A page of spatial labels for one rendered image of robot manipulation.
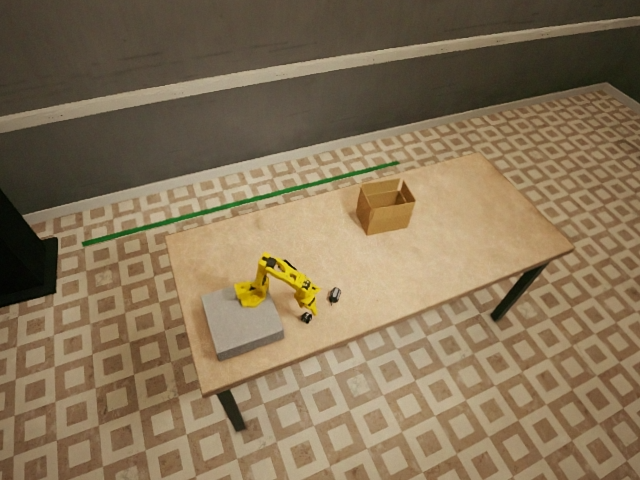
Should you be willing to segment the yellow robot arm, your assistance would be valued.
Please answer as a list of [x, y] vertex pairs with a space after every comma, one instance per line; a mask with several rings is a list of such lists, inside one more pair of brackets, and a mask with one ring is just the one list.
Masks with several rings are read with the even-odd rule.
[[[270, 257], [271, 254], [264, 252], [258, 262], [258, 269], [256, 274], [256, 281], [247, 281], [235, 284], [239, 299], [243, 308], [252, 307], [256, 308], [266, 297], [269, 291], [269, 273], [276, 279], [282, 280], [295, 290], [300, 289], [299, 297], [310, 297], [312, 290], [312, 282], [310, 278], [307, 278], [301, 272], [297, 272], [282, 261], [280, 258]], [[278, 265], [282, 272], [274, 270], [275, 265]], [[293, 279], [291, 277], [293, 277]], [[305, 278], [306, 277], [306, 278]], [[246, 284], [249, 283], [249, 284]], [[256, 286], [256, 287], [255, 287]], [[259, 288], [258, 288], [259, 287]], [[243, 289], [244, 288], [244, 289]], [[242, 290], [243, 289], [243, 290]], [[260, 292], [259, 292], [260, 291]], [[264, 292], [264, 293], [263, 293]], [[255, 294], [255, 295], [251, 295]]]

